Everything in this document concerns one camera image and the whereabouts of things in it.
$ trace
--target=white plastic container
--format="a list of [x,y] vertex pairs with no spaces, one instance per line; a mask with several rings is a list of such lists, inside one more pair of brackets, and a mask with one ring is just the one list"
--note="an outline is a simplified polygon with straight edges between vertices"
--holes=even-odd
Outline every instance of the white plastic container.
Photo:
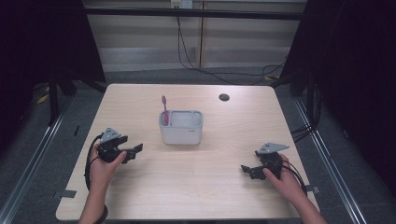
[[204,115],[197,110],[168,110],[169,122],[165,124],[164,112],[159,124],[165,144],[197,145],[201,142]]

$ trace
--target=wire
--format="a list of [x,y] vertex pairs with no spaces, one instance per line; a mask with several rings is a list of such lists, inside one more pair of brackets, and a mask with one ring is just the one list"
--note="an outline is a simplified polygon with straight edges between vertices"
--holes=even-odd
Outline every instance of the wire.
[[91,152],[92,152],[92,149],[93,149],[93,145],[95,144],[95,142],[98,139],[102,138],[102,135],[103,134],[101,133],[101,134],[97,135],[95,137],[95,139],[93,139],[93,141],[91,143],[91,146],[90,146],[90,149],[88,150],[87,161],[85,162],[85,174],[84,174],[84,176],[85,176],[85,184],[87,185],[87,189],[88,190],[90,190],[90,187],[91,187],[91,179],[90,179],[90,170],[91,170],[91,163],[92,163],[92,161],[91,161]]
[[92,163],[93,163],[94,161],[96,161],[97,159],[99,159],[99,156],[95,157],[95,159],[93,159],[93,160],[90,162],[90,167],[91,167]]
[[[261,82],[264,80],[265,75],[269,75],[269,74],[275,72],[277,69],[283,67],[284,64],[285,64],[285,63],[281,63],[281,64],[270,64],[270,65],[266,65],[266,66],[264,66],[264,68],[262,69],[262,73],[261,73],[261,74],[231,73],[231,72],[230,72],[230,73],[227,73],[227,72],[221,72],[221,73],[207,72],[207,71],[205,71],[205,70],[196,68],[196,67],[191,63],[191,60],[190,60],[189,55],[188,55],[188,53],[187,53],[186,44],[185,44],[185,42],[184,42],[184,37],[183,37],[183,34],[181,33],[180,17],[177,17],[177,27],[178,27],[178,29],[177,29],[177,31],[178,31],[178,35],[177,35],[177,52],[178,52],[178,60],[179,60],[180,64],[181,64],[184,68],[186,68],[186,69],[188,69],[188,70],[197,71],[197,72],[200,72],[200,73],[206,74],[206,75],[211,75],[212,77],[215,77],[215,78],[217,78],[217,79],[219,79],[219,80],[221,80],[221,81],[224,81],[224,82],[229,83],[229,84],[232,84],[232,85],[244,85],[244,84],[239,84],[239,83],[231,82],[231,81],[226,80],[226,79],[224,79],[224,78],[222,78],[222,77],[219,77],[218,75],[238,75],[238,76],[247,76],[247,77],[260,77],[259,80],[257,80],[257,81],[255,81],[255,82],[252,82],[252,83],[248,84],[249,86],[252,86],[252,85],[256,85],[256,84],[261,83]],[[181,43],[182,43],[182,45],[183,45],[184,54],[186,55],[186,58],[187,58],[187,61],[188,61],[189,65],[190,65],[190,67],[186,66],[186,65],[181,61],[180,40],[181,40]],[[275,68],[272,69],[272,70],[269,71],[269,72],[264,73],[264,70],[265,70],[266,68],[268,68],[268,67],[271,67],[271,66],[274,66]]]
[[317,86],[315,86],[314,94],[315,94],[314,97],[315,97],[316,111],[313,121],[309,125],[302,126],[291,132],[291,133],[299,133],[298,135],[293,136],[294,143],[301,141],[318,127],[318,123],[321,115],[322,96],[319,93]]
[[291,164],[289,161],[283,161],[283,162],[285,162],[285,163],[287,163],[288,165],[290,165],[290,166],[295,170],[295,172],[297,173],[297,175],[298,175],[299,177],[301,177],[300,173],[298,173],[297,168],[296,168],[293,164]]
[[[345,4],[346,4],[346,1],[343,2],[343,4],[341,5],[340,9],[337,12],[337,17],[336,17],[334,26],[332,27],[332,31],[330,33],[330,37],[326,41],[325,48],[324,48],[324,51],[323,51],[324,53],[322,54],[322,57],[319,59],[320,62],[318,64],[323,64],[323,62],[324,62],[325,55],[326,55],[326,53],[328,52],[328,50],[330,48],[330,43],[331,43],[331,40],[332,40],[332,36],[334,35],[334,31],[336,29],[336,23],[339,22],[341,11],[343,10]],[[312,127],[309,127],[311,125],[309,125],[307,127],[307,129],[309,129],[308,133],[305,133],[303,136],[301,136],[301,137],[297,138],[296,140],[294,140],[294,143],[297,143],[298,141],[300,141],[301,139],[303,139],[304,137],[306,137],[307,135],[312,133],[318,126],[318,120],[319,120],[319,117],[320,117],[320,106],[321,106],[321,95],[318,94],[318,87],[315,87],[315,95],[317,96],[317,98],[319,98],[319,104],[317,104],[318,116],[316,116],[316,118],[314,119],[314,124],[312,125]]]
[[290,167],[285,166],[285,165],[282,165],[282,168],[287,169],[288,171],[292,172],[297,177],[297,180],[300,182],[301,189],[303,190],[304,194],[306,196],[308,196],[308,192],[306,190],[305,183],[304,183],[303,179],[301,178],[300,174],[298,173],[298,171],[297,170],[293,171],[292,169],[290,169]]

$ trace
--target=black cable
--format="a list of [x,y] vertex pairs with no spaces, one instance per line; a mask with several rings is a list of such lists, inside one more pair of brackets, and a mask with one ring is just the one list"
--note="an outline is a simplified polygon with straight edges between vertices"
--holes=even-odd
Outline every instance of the black cable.
[[315,103],[316,103],[316,112],[314,115],[314,120],[310,124],[302,126],[297,130],[291,132],[291,133],[303,132],[300,133],[299,135],[293,136],[294,143],[299,142],[300,140],[311,134],[318,127],[318,123],[321,115],[321,104],[322,104],[322,97],[318,91],[318,87],[315,87],[314,94],[315,94]]
[[[217,78],[217,79],[219,79],[219,80],[221,80],[221,81],[224,81],[224,82],[229,83],[229,84],[232,84],[232,85],[243,85],[243,84],[238,84],[238,83],[231,82],[231,81],[226,80],[226,79],[224,79],[224,78],[222,78],[222,77],[219,77],[219,76],[217,76],[217,75],[238,75],[238,76],[249,76],[249,77],[261,77],[258,81],[255,81],[255,82],[253,82],[253,83],[248,84],[248,85],[252,86],[252,85],[256,85],[256,84],[262,82],[262,81],[264,80],[264,76],[265,76],[265,75],[271,74],[271,73],[275,72],[278,68],[284,66],[284,63],[266,65],[266,66],[264,66],[264,68],[262,69],[262,73],[261,73],[261,74],[227,73],[227,72],[211,73],[211,72],[207,72],[207,71],[202,70],[202,69],[198,69],[198,68],[196,68],[196,67],[191,63],[191,60],[190,60],[189,55],[188,55],[188,53],[187,53],[186,44],[185,44],[185,42],[184,42],[184,37],[183,37],[183,34],[181,33],[180,17],[177,17],[177,27],[178,27],[178,35],[177,35],[177,52],[178,52],[178,60],[179,60],[180,64],[181,64],[184,68],[186,68],[186,69],[188,69],[188,70],[197,71],[197,72],[200,72],[200,73],[206,74],[206,75],[211,75],[211,76],[213,76],[213,77],[215,77],[215,78]],[[182,42],[182,44],[183,44],[184,54],[186,55],[186,58],[187,58],[187,61],[189,62],[190,67],[186,66],[186,65],[181,61],[181,54],[180,54],[180,39],[181,39],[181,42]],[[274,68],[273,70],[271,70],[271,71],[269,71],[269,72],[264,73],[264,70],[265,70],[267,67],[270,67],[270,66],[275,66],[276,68]]]
[[277,88],[278,86],[284,85],[286,83],[289,83],[294,77],[297,77],[300,74],[300,69],[297,71],[292,72],[288,76],[282,77],[278,79],[277,81],[271,83],[269,86],[272,87],[273,89]]
[[[334,25],[333,25],[333,27],[332,27],[332,31],[331,31],[331,33],[330,33],[330,37],[329,37],[329,38],[327,39],[327,41],[326,41],[325,48],[324,48],[324,53],[322,54],[322,56],[321,56],[321,58],[320,58],[319,64],[323,64],[323,61],[324,61],[324,56],[323,56],[323,55],[326,55],[326,52],[329,50],[330,43],[331,43],[331,40],[332,40],[333,33],[334,33],[334,31],[335,31],[336,24],[339,22],[340,15],[341,15],[341,12],[342,12],[342,10],[343,10],[345,4],[346,4],[346,1],[344,1],[343,4],[341,5],[341,7],[338,9],[337,16],[336,16],[336,19],[335,19],[335,23],[334,23]],[[321,103],[321,96],[318,95],[318,87],[315,88],[315,95],[319,98],[319,102]],[[300,141],[301,139],[303,139],[304,137],[306,137],[307,135],[309,135],[310,133],[312,133],[312,132],[317,128],[317,126],[318,126],[318,119],[319,119],[319,117],[320,117],[320,104],[318,104],[318,108],[319,108],[319,112],[318,112],[318,116],[316,116],[316,118],[314,119],[314,126],[313,126],[313,128],[309,128],[308,133],[306,133],[306,134],[304,134],[303,136],[299,137],[298,139],[294,140],[294,143]]]
[[90,149],[88,150],[87,161],[85,163],[85,174],[84,174],[84,176],[85,176],[85,184],[87,185],[87,189],[88,190],[90,190],[90,187],[91,187],[90,170],[91,170],[91,163],[92,163],[91,162],[91,153],[92,153],[93,145],[95,144],[95,142],[98,139],[102,138],[102,135],[103,134],[101,133],[101,134],[97,135],[95,137],[95,139],[93,139],[93,141],[91,143],[91,146],[90,146]]
[[292,174],[294,174],[294,176],[297,177],[297,180],[298,180],[299,183],[300,183],[301,189],[303,190],[304,194],[305,194],[306,196],[308,196],[308,192],[307,192],[307,190],[306,190],[305,183],[304,183],[303,179],[301,178],[300,174],[298,174],[296,171],[293,171],[293,170],[290,169],[290,167],[288,167],[288,166],[282,165],[282,168],[287,169],[287,170],[290,171]]
[[285,162],[285,163],[287,163],[288,165],[290,165],[290,166],[294,169],[294,171],[297,173],[297,175],[298,175],[299,177],[301,177],[301,175],[300,175],[300,173],[298,172],[297,168],[296,168],[293,164],[291,164],[289,161],[283,161],[283,162]]
[[[87,189],[88,190],[90,190],[90,187],[91,187],[91,179],[90,179],[91,164],[95,160],[99,159],[99,156],[97,156],[91,161],[91,153],[92,153],[93,145],[95,144],[95,142],[98,139],[101,139],[102,136],[103,136],[102,133],[97,135],[95,137],[95,139],[93,139],[93,141],[92,141],[92,143],[90,145],[90,149],[88,150],[87,161],[85,163],[85,174],[84,174],[84,176],[85,176],[85,184],[87,185]],[[107,215],[108,215],[108,209],[107,209],[107,206],[105,205],[102,215],[98,218],[98,220],[96,220],[94,222],[94,224],[103,223],[106,220]]]

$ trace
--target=pink toothbrush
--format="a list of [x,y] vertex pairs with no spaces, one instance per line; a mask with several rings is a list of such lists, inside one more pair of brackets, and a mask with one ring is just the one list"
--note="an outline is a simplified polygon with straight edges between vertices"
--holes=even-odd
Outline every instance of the pink toothbrush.
[[166,97],[163,95],[163,118],[165,119],[165,125],[168,125],[169,123],[169,115],[168,111],[166,110]]

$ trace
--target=wooden table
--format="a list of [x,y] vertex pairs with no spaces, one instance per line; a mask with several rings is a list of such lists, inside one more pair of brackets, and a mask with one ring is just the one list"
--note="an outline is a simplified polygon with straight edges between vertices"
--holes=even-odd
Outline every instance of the wooden table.
[[[230,96],[223,102],[222,93]],[[202,141],[166,145],[158,117],[167,108],[204,114]],[[268,180],[251,180],[241,164],[262,165],[254,151],[265,142],[289,145],[281,151],[309,184],[275,92],[270,87],[113,84],[107,88],[62,198],[60,220],[79,219],[88,195],[84,168],[94,137],[111,127],[129,141],[143,143],[134,161],[116,172],[106,195],[108,219],[195,220],[297,217]],[[309,199],[316,203],[309,192]]]

